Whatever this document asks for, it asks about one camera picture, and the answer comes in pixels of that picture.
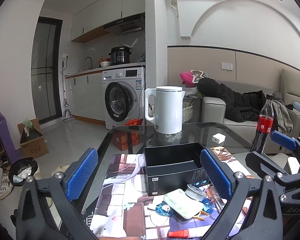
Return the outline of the white kitchen cabinets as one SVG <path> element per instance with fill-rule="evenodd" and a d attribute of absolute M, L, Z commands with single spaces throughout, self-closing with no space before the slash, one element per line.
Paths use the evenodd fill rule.
<path fill-rule="evenodd" d="M 145 0 L 98 0 L 74 15 L 71 41 L 85 43 L 108 33 L 105 25 L 116 27 L 124 18 L 145 13 Z"/>

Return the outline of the white green pill case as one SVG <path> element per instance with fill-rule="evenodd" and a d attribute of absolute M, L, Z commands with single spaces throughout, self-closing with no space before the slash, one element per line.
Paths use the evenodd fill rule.
<path fill-rule="evenodd" d="M 188 197 L 182 189 L 176 189 L 164 195 L 166 202 L 184 219 L 191 219 L 204 208 L 204 204 Z"/>

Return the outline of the grey sofa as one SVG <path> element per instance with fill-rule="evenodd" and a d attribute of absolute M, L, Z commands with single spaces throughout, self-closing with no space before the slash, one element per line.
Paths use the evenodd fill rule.
<path fill-rule="evenodd" d="M 253 143 L 260 110 L 266 102 L 262 90 L 239 93 L 214 79 L 201 79 L 196 88 L 203 95 L 202 122 L 224 124 Z"/>

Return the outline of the black trash bag bin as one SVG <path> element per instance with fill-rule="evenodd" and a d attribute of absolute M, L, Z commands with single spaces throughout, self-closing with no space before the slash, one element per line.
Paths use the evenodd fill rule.
<path fill-rule="evenodd" d="M 33 157 L 23 158 L 16 161 L 8 174 L 8 178 L 13 186 L 23 186 L 29 176 L 40 179 L 40 169 L 38 163 Z"/>

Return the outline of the yellow plastic clip tool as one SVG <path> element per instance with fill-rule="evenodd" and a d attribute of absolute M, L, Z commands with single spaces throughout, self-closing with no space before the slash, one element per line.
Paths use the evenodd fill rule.
<path fill-rule="evenodd" d="M 208 217 L 209 214 L 203 210 L 199 211 L 196 215 L 194 215 L 192 218 L 193 219 L 197 219 L 197 220 L 201 220 L 201 221 L 205 221 L 206 217 Z"/>

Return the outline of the purple rolled yoga mat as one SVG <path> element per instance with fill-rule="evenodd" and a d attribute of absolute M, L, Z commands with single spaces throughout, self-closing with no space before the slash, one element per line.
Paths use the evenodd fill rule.
<path fill-rule="evenodd" d="M 14 144 L 12 142 L 8 127 L 6 118 L 2 115 L 0 112 L 0 138 L 1 142 L 3 144 L 3 147 L 5 149 L 5 152 L 7 153 L 7 156 L 12 164 L 14 164 L 18 160 L 18 155 L 15 150 Z"/>

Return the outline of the clear handle screwdriver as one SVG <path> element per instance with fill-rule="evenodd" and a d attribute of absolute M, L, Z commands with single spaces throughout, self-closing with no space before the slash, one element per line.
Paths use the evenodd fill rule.
<path fill-rule="evenodd" d="M 206 194 L 211 200 L 211 202 L 214 204 L 216 210 L 220 213 L 223 210 L 223 207 L 225 206 L 225 203 L 223 202 L 222 198 L 219 196 L 218 192 L 216 191 L 215 187 L 213 185 L 209 186 L 206 189 Z"/>

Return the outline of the red white glue tube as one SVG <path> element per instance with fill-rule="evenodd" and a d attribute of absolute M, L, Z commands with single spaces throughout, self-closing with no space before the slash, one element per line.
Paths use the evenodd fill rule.
<path fill-rule="evenodd" d="M 168 232 L 168 238 L 189 238 L 189 229 Z"/>

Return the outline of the blue transparent small bottle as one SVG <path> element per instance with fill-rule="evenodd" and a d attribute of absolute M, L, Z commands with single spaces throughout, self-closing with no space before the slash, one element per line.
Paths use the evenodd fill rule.
<path fill-rule="evenodd" d="M 166 202 L 159 203 L 155 207 L 155 211 L 160 216 L 164 216 L 164 217 L 173 216 L 173 209 Z"/>

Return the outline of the brown cardboard box on floor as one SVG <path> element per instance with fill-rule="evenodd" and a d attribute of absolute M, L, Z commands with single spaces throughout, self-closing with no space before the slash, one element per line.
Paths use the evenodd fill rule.
<path fill-rule="evenodd" d="M 19 146 L 23 151 L 24 157 L 39 158 L 48 154 L 45 138 L 39 125 L 38 119 L 25 119 L 18 124 L 20 132 Z"/>

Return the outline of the beige slipper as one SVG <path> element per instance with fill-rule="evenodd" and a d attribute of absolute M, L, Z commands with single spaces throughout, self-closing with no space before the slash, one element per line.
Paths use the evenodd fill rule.
<path fill-rule="evenodd" d="M 69 165 L 59 165 L 57 166 L 51 173 L 51 177 L 53 177 L 58 172 L 65 172 L 69 168 Z"/>

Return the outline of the black framed glass door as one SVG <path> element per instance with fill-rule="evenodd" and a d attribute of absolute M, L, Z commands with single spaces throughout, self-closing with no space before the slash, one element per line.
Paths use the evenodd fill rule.
<path fill-rule="evenodd" d="M 62 20 L 38 18 L 31 58 L 32 100 L 40 124 L 62 115 L 59 95 L 59 44 Z"/>

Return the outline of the wall light switch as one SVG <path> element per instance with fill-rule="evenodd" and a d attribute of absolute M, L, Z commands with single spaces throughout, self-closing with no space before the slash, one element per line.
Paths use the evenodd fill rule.
<path fill-rule="evenodd" d="M 232 63 L 225 63 L 225 62 L 222 62 L 222 63 L 221 63 L 221 69 L 222 69 L 222 70 L 233 71 L 233 64 L 232 64 Z"/>

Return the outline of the red cardboard box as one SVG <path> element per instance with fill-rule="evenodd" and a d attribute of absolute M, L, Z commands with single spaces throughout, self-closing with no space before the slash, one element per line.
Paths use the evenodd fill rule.
<path fill-rule="evenodd" d="M 115 132 L 112 138 L 112 144 L 120 151 L 128 150 L 129 146 L 136 146 L 141 143 L 139 132 Z"/>

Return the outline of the black jacket on sofa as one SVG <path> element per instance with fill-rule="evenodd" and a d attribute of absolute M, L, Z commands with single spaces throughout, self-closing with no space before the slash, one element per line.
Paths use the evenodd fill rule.
<path fill-rule="evenodd" d="M 222 99 L 226 104 L 225 118 L 235 122 L 257 121 L 266 97 L 262 90 L 239 93 L 214 79 L 201 79 L 196 88 L 207 97 Z"/>

